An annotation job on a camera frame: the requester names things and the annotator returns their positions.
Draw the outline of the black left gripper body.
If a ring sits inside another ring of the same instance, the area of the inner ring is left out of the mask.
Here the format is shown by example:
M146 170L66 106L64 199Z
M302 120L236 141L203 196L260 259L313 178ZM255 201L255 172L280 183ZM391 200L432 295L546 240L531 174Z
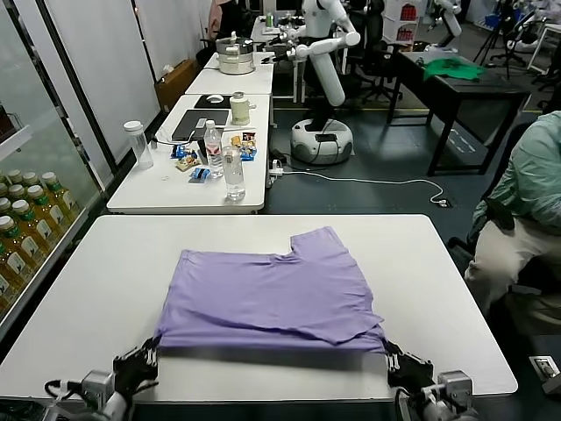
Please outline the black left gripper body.
M156 382L158 366L150 367L146 358L134 358L132 350L113 360L114 390L123 397L133 397Z

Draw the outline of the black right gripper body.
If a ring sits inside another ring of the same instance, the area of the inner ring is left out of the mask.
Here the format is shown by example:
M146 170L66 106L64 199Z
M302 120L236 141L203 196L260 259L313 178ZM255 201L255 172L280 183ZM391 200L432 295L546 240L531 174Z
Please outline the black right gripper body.
M391 388L422 389L434 384L434 365L430 360L422 360L412 354L397 356L397 369L388 372Z

